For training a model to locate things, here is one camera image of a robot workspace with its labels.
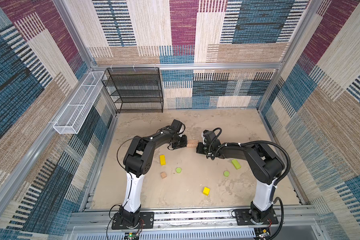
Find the natural wood block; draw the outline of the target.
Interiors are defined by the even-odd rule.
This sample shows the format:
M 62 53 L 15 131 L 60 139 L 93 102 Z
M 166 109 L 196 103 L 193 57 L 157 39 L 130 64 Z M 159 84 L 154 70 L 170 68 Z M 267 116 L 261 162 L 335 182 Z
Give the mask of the natural wood block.
M 198 140 L 188 140 L 188 144 L 198 144 Z
M 187 144 L 188 148 L 196 148 L 198 146 L 198 143 L 196 144 Z

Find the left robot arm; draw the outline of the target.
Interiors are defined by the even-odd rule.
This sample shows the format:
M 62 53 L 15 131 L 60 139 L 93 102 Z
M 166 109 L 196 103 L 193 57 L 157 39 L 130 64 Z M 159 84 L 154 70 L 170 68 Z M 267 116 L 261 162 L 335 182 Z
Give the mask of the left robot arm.
M 131 144 L 123 159 L 122 168 L 127 175 L 125 199 L 119 208 L 123 223 L 130 227 L 141 222 L 141 192 L 145 174 L 150 170 L 155 150 L 168 144 L 170 150 L 177 150 L 187 146 L 187 136 L 184 135 L 186 126 L 179 120 L 159 129 L 156 133 L 131 139 Z

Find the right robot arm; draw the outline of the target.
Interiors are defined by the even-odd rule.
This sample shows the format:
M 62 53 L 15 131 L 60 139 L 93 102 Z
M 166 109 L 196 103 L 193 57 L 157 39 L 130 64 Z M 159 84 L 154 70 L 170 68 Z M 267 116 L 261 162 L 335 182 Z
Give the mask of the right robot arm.
M 288 175 L 291 169 L 290 156 L 285 149 L 270 141 L 221 143 L 218 139 L 220 134 L 216 134 L 215 130 L 203 131 L 203 141 L 198 143 L 197 153 L 211 160 L 240 159 L 248 162 L 257 180 L 250 216 L 254 224 L 262 224 L 272 213 L 273 197 L 278 183 Z

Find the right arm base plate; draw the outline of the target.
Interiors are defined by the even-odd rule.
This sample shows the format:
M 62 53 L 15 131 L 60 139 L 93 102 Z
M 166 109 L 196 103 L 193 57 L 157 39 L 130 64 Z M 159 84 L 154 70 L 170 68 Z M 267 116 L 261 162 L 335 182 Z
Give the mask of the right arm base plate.
M 261 213 L 252 213 L 250 208 L 234 209 L 232 216 L 236 219 L 238 226 L 255 225 L 277 225 L 279 219 L 273 208 Z

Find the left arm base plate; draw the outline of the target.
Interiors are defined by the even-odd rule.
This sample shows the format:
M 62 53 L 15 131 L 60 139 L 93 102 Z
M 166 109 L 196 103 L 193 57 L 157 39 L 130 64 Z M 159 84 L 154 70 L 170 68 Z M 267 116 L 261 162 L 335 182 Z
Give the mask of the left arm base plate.
M 122 216 L 116 213 L 112 217 L 112 230 L 138 230 L 152 229 L 154 225 L 154 212 L 137 212 L 136 214 L 126 214 Z

